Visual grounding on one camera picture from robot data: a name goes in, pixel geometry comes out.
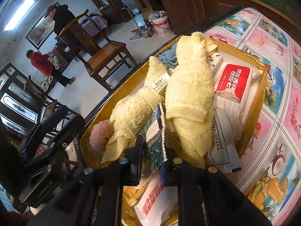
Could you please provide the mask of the white blue foil packet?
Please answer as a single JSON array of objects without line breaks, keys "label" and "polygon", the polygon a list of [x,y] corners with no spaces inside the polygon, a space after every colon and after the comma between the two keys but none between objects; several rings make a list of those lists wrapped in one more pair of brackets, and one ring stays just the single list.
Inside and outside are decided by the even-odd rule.
[{"label": "white blue foil packet", "polygon": [[141,133],[144,137],[142,161],[142,177],[144,179],[151,177],[167,161],[165,126],[164,109],[159,103]]}]

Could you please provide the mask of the white packet red text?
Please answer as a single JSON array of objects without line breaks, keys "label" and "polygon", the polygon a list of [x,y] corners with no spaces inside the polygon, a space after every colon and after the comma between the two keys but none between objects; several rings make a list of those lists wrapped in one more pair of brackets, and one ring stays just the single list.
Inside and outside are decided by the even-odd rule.
[{"label": "white packet red text", "polygon": [[161,225],[177,202],[177,187],[165,187],[160,175],[155,174],[134,210],[143,226]]}]

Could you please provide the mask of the pink fluffy cloth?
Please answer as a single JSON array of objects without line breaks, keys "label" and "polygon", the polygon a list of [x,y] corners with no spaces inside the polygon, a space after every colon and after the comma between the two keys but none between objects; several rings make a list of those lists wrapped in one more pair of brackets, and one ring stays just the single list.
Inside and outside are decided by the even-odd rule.
[{"label": "pink fluffy cloth", "polygon": [[108,119],[95,124],[89,137],[89,143],[93,151],[102,155],[113,133],[113,124]]}]

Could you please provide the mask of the yellow snack bag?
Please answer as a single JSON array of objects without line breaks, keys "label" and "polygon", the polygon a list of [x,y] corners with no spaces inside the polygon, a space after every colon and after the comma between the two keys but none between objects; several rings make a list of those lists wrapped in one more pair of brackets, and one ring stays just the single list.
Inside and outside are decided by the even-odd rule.
[{"label": "yellow snack bag", "polygon": [[146,191],[149,182],[143,186],[124,186],[122,194],[122,209],[121,209],[121,222],[122,225],[139,226],[141,225],[134,206],[140,201],[142,195]]}]

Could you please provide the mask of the yellow towel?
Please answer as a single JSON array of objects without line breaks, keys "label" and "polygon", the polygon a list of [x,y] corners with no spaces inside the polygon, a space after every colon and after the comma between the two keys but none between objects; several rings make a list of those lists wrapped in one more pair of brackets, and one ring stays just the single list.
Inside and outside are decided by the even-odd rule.
[{"label": "yellow towel", "polygon": [[217,46],[201,32],[181,36],[176,44],[178,66],[165,94],[166,119],[172,122],[181,142],[181,157],[204,168],[204,156],[212,146],[214,96],[208,55]]},{"label": "yellow towel", "polygon": [[101,163],[120,157],[150,119],[157,105],[164,102],[165,86],[169,80],[167,67],[158,57],[151,56],[144,86],[121,99],[110,116],[114,133],[108,141]]}]

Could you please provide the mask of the light blue towel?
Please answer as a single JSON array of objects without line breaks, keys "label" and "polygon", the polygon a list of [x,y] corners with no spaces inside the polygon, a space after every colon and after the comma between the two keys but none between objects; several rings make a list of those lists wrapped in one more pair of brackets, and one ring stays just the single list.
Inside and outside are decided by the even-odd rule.
[{"label": "light blue towel", "polygon": [[158,56],[160,62],[165,64],[168,68],[175,69],[178,65],[176,58],[176,45],[177,43],[173,44],[169,50],[166,50]]}]

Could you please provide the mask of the colourful cartoon tablecloth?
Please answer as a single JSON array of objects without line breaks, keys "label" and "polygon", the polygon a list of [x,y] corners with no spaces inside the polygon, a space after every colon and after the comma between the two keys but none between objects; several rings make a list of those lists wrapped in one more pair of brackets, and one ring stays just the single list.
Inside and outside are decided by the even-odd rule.
[{"label": "colourful cartoon tablecloth", "polygon": [[300,43],[250,7],[206,34],[267,67],[259,119],[229,179],[273,225],[300,225]]}]

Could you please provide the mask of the person in red jacket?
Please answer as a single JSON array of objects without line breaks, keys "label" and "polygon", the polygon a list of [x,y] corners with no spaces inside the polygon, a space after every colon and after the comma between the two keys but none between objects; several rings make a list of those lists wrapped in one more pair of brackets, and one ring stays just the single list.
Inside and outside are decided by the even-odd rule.
[{"label": "person in red jacket", "polygon": [[55,66],[48,60],[48,54],[41,54],[39,52],[34,52],[33,50],[28,50],[26,52],[26,57],[31,61],[31,64],[43,73],[45,76],[52,76],[57,82],[59,82],[63,87],[71,85],[75,81],[75,77],[67,78],[60,71],[58,71]]}]

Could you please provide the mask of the wooden chair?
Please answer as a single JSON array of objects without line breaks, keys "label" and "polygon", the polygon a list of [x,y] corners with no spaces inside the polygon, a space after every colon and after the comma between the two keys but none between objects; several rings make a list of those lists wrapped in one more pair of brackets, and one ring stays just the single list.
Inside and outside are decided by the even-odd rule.
[{"label": "wooden chair", "polygon": [[[91,78],[96,80],[107,91],[111,92],[113,88],[106,82],[109,77],[116,72],[122,64],[126,64],[129,68],[136,68],[137,62],[128,51],[126,44],[119,41],[110,40],[103,30],[97,25],[96,22],[88,15],[89,10],[85,10],[84,13],[75,17],[69,22],[55,38],[61,39],[70,48],[72,52],[79,58],[88,74]],[[78,23],[78,20],[82,17],[86,17],[105,38],[107,43],[100,47],[95,41]],[[66,33],[72,33],[80,43],[92,50],[92,56],[89,60],[83,59],[75,48],[65,38]]]}]

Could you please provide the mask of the metal kettle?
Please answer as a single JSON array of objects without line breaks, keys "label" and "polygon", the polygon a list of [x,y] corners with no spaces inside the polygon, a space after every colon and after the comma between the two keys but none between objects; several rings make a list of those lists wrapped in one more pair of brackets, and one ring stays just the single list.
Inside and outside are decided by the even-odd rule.
[{"label": "metal kettle", "polygon": [[140,33],[143,38],[150,38],[154,35],[153,28],[151,26],[151,22],[146,23],[143,26],[140,26]]}]

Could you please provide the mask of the white plastic bucket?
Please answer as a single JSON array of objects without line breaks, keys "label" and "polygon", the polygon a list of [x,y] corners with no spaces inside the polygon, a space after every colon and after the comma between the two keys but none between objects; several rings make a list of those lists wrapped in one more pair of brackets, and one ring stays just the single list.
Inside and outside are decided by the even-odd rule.
[{"label": "white plastic bucket", "polygon": [[164,10],[153,11],[149,14],[148,20],[157,35],[163,36],[172,32],[167,13]]}]

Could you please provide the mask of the person in black jacket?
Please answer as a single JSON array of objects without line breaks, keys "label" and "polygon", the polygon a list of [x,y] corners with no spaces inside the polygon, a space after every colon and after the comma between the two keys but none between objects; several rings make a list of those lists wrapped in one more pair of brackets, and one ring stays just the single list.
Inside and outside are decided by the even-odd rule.
[{"label": "person in black jacket", "polygon": [[54,22],[54,33],[59,35],[63,28],[71,22],[75,15],[68,9],[68,5],[50,5],[46,11],[46,17],[51,17]]}]

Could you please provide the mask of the framed wall picture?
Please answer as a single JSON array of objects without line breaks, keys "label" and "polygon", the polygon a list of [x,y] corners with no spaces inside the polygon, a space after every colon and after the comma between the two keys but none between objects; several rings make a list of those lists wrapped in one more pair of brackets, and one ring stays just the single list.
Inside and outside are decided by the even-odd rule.
[{"label": "framed wall picture", "polygon": [[45,40],[53,33],[54,26],[54,20],[45,13],[26,35],[26,40],[34,48],[40,49]]}]

